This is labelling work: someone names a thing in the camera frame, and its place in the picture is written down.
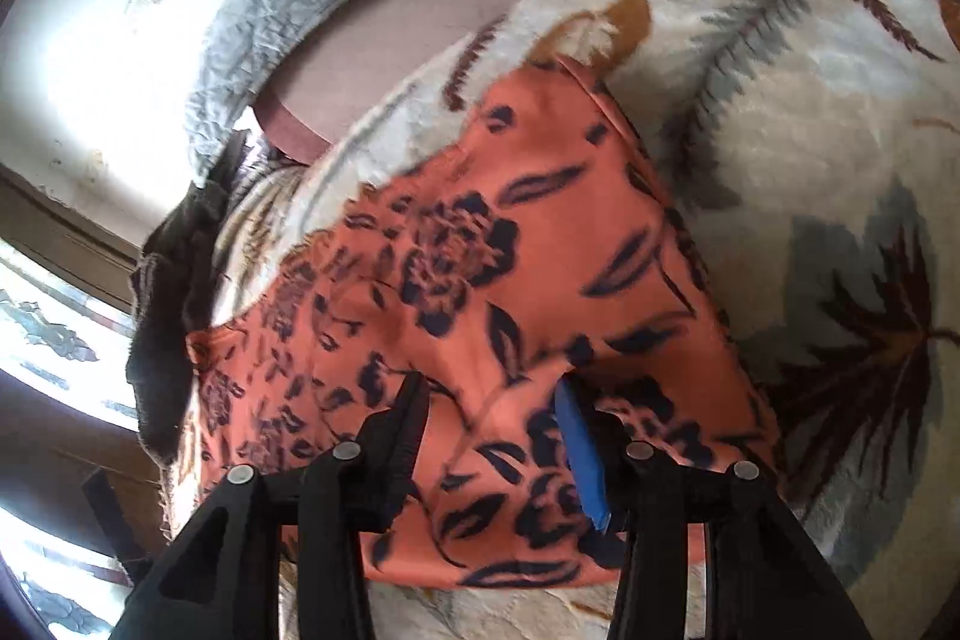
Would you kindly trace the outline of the stained glass wooden door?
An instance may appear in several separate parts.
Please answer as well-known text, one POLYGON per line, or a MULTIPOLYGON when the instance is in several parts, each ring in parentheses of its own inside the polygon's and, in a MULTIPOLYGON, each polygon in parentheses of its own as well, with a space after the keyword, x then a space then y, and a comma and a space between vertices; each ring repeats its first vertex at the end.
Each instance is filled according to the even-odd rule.
POLYGON ((2 604, 49 638, 104 638, 132 583, 85 492, 155 554, 160 471, 125 380, 132 245, 2 172, 2 604))

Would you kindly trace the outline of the leaf pattern cream blanket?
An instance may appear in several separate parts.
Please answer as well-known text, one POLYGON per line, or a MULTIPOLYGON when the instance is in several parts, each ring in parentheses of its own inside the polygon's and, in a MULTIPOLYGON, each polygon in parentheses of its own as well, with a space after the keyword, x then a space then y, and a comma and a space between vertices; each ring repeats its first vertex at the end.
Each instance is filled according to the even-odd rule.
MULTIPOLYGON (((252 190, 218 237, 226 278, 206 328, 256 302, 364 191, 457 142, 496 81, 558 58, 592 71, 640 138, 775 418, 771 458, 737 459, 776 471, 874 637, 921 637, 958 583, 955 0, 523 0, 319 163, 252 190)), ((212 492, 199 464, 194 365, 164 476, 172 528, 212 492)), ((386 637, 590 638, 607 629, 615 576, 371 578, 386 637)))

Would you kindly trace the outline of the orange black floral garment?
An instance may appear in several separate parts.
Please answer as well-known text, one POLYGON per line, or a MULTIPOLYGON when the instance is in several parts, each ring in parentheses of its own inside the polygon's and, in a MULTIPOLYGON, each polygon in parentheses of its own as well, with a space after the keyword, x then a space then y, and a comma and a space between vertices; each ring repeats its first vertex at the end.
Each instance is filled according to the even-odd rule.
POLYGON ((612 580, 553 392, 677 461, 770 459, 775 418, 709 297, 692 237, 604 83, 567 58, 496 81, 457 142, 345 206, 244 312, 189 339, 199 481, 294 470, 358 434, 405 377, 430 387, 413 484, 363 542, 414 587, 612 580))

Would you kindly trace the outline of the dark brown fleece blanket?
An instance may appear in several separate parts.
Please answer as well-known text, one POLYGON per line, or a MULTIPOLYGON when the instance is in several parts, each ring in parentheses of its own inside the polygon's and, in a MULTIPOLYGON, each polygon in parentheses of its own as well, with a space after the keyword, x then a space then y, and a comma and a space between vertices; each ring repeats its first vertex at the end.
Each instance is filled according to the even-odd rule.
POLYGON ((187 335, 212 314, 213 248, 238 170, 244 131, 236 131, 200 184, 190 185, 140 250, 130 276, 133 336, 125 376, 132 386, 143 450, 160 466, 174 461, 194 381, 187 335))

